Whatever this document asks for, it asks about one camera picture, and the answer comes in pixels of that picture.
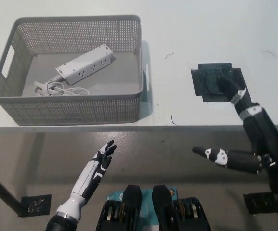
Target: gray plastic basket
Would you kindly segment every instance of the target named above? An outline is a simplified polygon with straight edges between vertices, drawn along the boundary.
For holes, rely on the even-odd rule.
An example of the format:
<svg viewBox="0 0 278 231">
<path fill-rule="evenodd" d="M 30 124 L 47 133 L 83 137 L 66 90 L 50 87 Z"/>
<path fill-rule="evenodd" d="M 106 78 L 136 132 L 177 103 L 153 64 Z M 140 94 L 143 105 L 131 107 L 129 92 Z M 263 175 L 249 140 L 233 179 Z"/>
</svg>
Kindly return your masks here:
<svg viewBox="0 0 278 231">
<path fill-rule="evenodd" d="M 0 105 L 22 126 L 131 123 L 139 119 L 143 90 L 141 24 L 134 15 L 18 19 L 0 61 Z M 55 68 L 102 44 L 116 58 L 80 81 L 90 95 L 37 96 Z M 10 46 L 14 56 L 5 78 Z"/>
</svg>

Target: robotic arm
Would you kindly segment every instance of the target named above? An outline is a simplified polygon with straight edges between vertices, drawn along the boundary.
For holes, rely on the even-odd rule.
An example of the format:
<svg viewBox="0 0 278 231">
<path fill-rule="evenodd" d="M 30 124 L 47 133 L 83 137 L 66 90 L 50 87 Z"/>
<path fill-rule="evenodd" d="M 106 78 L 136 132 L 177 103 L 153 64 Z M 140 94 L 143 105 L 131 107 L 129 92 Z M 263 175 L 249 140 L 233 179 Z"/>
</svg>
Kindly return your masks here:
<svg viewBox="0 0 278 231">
<path fill-rule="evenodd" d="M 110 141 L 103 146 L 87 163 L 81 172 L 70 198 L 58 207 L 56 214 L 47 224 L 46 231 L 75 231 L 81 218 L 81 209 L 87 204 L 95 192 L 110 165 L 116 145 Z"/>
<path fill-rule="evenodd" d="M 240 89 L 230 79 L 219 76 L 217 79 L 219 89 L 231 99 L 239 117 L 243 120 L 243 127 L 251 142 L 251 152 L 230 151 L 194 147 L 193 152 L 229 169 L 248 173 L 259 173 L 265 169 L 269 177 L 269 186 L 273 205 L 278 212 L 278 132 L 269 118 L 266 110 L 258 103 L 251 102 L 247 89 Z M 256 193 L 256 198 L 265 200 L 266 193 Z"/>
</svg>

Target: basket mesh side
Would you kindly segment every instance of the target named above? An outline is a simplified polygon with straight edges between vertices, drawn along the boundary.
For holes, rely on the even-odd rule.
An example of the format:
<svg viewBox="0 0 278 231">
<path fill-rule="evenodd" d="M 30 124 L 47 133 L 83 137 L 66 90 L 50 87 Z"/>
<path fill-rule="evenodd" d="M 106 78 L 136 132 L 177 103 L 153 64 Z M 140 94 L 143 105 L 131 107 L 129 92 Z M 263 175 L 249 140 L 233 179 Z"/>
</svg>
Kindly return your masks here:
<svg viewBox="0 0 278 231">
<path fill-rule="evenodd" d="M 134 52 L 139 23 L 134 20 L 22 23 L 20 30 L 35 54 L 88 52 L 102 44 L 114 52 Z"/>
<path fill-rule="evenodd" d="M 14 56 L 8 76 L 0 74 L 0 96 L 21 96 L 29 66 L 34 54 L 30 53 L 19 30 L 12 40 Z"/>
<path fill-rule="evenodd" d="M 131 123 L 138 120 L 139 98 L 1 105 L 19 125 Z"/>
</svg>

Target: power outlet socket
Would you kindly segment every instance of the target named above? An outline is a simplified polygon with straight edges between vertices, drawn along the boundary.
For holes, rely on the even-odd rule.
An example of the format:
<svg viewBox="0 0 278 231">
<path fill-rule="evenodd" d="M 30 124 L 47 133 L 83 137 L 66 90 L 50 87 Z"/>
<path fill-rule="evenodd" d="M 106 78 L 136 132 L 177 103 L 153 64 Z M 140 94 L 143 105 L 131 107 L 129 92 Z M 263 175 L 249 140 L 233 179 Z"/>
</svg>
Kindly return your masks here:
<svg viewBox="0 0 278 231">
<path fill-rule="evenodd" d="M 111 64 L 113 51 L 105 44 L 56 68 L 69 84 L 73 85 Z"/>
</svg>

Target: power strip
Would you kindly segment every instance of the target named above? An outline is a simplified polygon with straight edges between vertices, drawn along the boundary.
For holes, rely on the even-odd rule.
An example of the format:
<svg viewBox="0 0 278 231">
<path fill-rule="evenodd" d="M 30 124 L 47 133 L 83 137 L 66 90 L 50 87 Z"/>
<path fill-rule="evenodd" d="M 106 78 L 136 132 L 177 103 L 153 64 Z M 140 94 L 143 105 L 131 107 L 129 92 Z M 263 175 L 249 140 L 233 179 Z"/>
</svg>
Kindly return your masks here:
<svg viewBox="0 0 278 231">
<path fill-rule="evenodd" d="M 74 92 L 84 91 L 90 94 L 85 88 L 65 88 L 61 82 L 65 80 L 69 85 L 73 85 L 96 71 L 110 65 L 112 53 L 113 51 L 107 45 L 103 44 L 64 65 L 57 67 L 56 70 L 59 74 L 48 80 L 45 84 L 36 81 L 34 82 L 34 85 L 36 86 L 35 93 L 42 96 L 78 95 Z"/>
<path fill-rule="evenodd" d="M 73 85 L 111 64 L 113 51 L 105 44 L 56 68 L 69 84 Z"/>
</svg>

